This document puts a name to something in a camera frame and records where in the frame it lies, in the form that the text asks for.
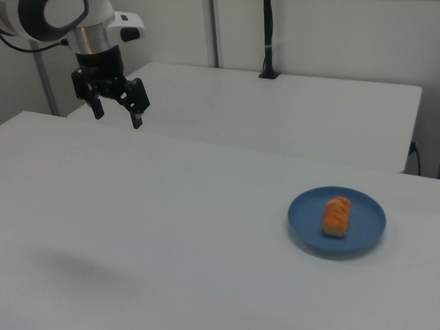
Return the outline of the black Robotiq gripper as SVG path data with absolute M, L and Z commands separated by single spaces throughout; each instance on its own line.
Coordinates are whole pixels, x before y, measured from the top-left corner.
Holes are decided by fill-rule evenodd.
M 142 126 L 142 115 L 150 107 L 150 100 L 140 78 L 127 80 L 123 70 L 123 59 L 118 45 L 102 53 L 76 54 L 79 68 L 72 72 L 72 83 L 76 97 L 92 109 L 94 118 L 104 116 L 99 96 L 119 98 L 135 129 Z

